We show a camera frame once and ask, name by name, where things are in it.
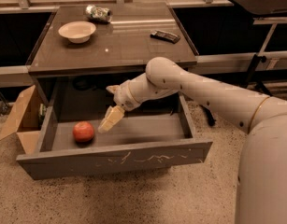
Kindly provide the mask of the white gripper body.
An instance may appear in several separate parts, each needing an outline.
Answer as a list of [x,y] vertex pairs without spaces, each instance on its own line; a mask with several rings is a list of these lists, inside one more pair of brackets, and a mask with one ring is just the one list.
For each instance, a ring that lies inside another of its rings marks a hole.
[[114,88],[114,102],[125,111],[132,111],[139,107],[139,102],[130,91],[131,81],[127,80]]

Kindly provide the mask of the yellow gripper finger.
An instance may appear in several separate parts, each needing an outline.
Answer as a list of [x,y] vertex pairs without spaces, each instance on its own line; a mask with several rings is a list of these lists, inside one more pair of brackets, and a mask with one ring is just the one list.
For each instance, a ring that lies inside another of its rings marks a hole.
[[98,126],[98,132],[106,133],[124,117],[124,110],[118,106],[110,106]]
[[119,85],[110,85],[106,87],[106,90],[111,94],[116,94],[120,89]]

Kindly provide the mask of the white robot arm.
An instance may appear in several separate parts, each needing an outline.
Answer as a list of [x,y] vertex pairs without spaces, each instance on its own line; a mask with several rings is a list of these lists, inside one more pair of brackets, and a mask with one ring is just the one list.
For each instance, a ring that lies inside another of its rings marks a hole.
[[237,176],[236,224],[287,224],[287,101],[185,71],[164,57],[145,73],[108,86],[114,94],[98,127],[109,131],[148,100],[181,92],[248,135]]

